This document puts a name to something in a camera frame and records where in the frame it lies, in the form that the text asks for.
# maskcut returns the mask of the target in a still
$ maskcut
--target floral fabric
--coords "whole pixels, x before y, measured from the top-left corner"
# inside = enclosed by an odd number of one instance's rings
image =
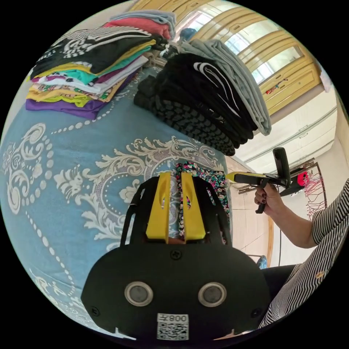
[[[181,183],[181,173],[182,172],[190,172],[193,177],[200,177],[206,182],[210,183],[214,188],[221,204],[227,215],[227,220],[229,222],[229,205],[228,198],[226,194],[226,183],[225,183],[225,175],[223,171],[212,171],[205,168],[199,167],[196,163],[185,162],[184,164],[176,165],[176,179],[178,185],[178,191],[180,193],[180,211],[179,211],[179,236],[184,239],[184,219],[183,219],[183,190]]]

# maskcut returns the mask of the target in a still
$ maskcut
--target tiled floor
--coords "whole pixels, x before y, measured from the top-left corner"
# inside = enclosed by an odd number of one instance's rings
[[[229,171],[248,171],[231,158],[227,160]],[[233,247],[246,254],[265,255],[268,253],[269,228],[268,217],[256,214],[254,192],[239,194],[238,189],[230,186],[233,215]]]

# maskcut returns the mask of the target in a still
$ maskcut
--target blue bedspread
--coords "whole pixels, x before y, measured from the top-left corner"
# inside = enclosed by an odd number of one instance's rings
[[[23,267],[54,306],[102,333],[80,295],[94,263],[118,247],[139,184],[185,161],[226,172],[222,153],[133,104],[137,83],[156,73],[142,72],[95,121],[22,107],[0,149],[1,210]],[[173,177],[171,236],[178,204]]]

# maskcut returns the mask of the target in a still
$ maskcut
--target screw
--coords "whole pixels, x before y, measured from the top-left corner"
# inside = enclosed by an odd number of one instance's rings
[[[255,309],[252,313],[251,313],[251,317],[257,317],[261,314],[262,309],[261,308],[257,308]]]
[[[93,306],[93,307],[91,308],[91,312],[92,312],[92,315],[93,315],[93,316],[99,316],[99,315],[100,315],[99,310],[98,310],[95,306]]]
[[[171,251],[171,253],[170,253],[170,257],[171,257],[173,260],[177,261],[178,259],[181,259],[181,257],[182,257],[182,252],[181,252],[181,251],[178,251],[178,250],[173,250],[173,251]]]

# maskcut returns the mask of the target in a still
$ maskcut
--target qr code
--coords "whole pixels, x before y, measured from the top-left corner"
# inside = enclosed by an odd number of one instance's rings
[[[157,323],[157,339],[184,341],[189,339],[189,323]]]

